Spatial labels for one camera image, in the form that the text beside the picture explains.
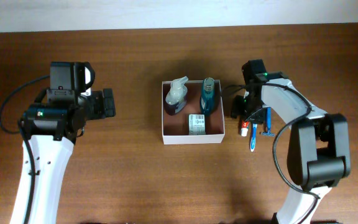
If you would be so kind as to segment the blue disposable razor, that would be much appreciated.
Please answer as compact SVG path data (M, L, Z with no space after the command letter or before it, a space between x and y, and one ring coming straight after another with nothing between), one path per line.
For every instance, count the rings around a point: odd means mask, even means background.
M271 132L272 128L272 119L271 119L271 108L266 108L265 111L265 127L264 130L260 133L263 136L274 136L274 133Z

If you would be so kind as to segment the blue white toothbrush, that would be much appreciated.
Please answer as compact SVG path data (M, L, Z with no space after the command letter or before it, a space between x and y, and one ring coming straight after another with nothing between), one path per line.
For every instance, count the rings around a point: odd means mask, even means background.
M257 135L257 123L252 123L251 136L250 136L250 151L255 151L256 145L256 135Z

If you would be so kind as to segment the toothpaste tube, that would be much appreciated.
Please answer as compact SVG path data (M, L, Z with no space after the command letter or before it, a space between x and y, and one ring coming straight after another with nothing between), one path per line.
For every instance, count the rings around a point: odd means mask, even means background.
M242 121L241 123L241 129L240 134L242 137L246 137L249 130L249 122L248 121Z

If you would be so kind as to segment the teal mouthwash bottle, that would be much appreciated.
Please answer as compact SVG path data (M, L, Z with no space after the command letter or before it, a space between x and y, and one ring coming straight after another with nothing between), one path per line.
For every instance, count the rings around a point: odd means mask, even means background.
M214 108L214 79L211 77L203 80L201 97L200 97L200 108L201 113L205 116L209 116Z

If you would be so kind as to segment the white green soap box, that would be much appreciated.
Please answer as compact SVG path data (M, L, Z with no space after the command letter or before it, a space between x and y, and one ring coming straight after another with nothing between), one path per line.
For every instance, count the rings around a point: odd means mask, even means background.
M189 135L205 135L206 122L203 114L190 114L188 116Z

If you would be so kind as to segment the clear pump soap bottle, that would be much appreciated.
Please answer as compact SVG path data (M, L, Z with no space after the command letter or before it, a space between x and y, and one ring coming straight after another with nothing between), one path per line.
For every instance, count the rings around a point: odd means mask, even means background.
M165 97L164 109L168 115L173 116L179 113L186 105L188 89L185 83L188 77L177 78L171 81L170 90Z

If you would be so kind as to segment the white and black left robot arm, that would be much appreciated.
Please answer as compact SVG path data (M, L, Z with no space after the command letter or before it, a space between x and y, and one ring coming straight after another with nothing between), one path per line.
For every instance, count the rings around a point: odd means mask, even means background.
M23 163L11 223L55 223L63 176L86 122L116 115L112 89L91 89L89 62L52 62L50 85L18 121Z

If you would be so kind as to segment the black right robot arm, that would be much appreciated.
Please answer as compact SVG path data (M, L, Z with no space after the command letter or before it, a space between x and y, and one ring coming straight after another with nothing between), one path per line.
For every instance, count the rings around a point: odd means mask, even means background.
M272 156L289 187L272 223L311 223L318 205L351 172L346 118L329 114L307 100L283 72L268 72L261 59L243 64L245 83L236 86L231 117L252 125L268 123L273 110L285 123L275 135Z

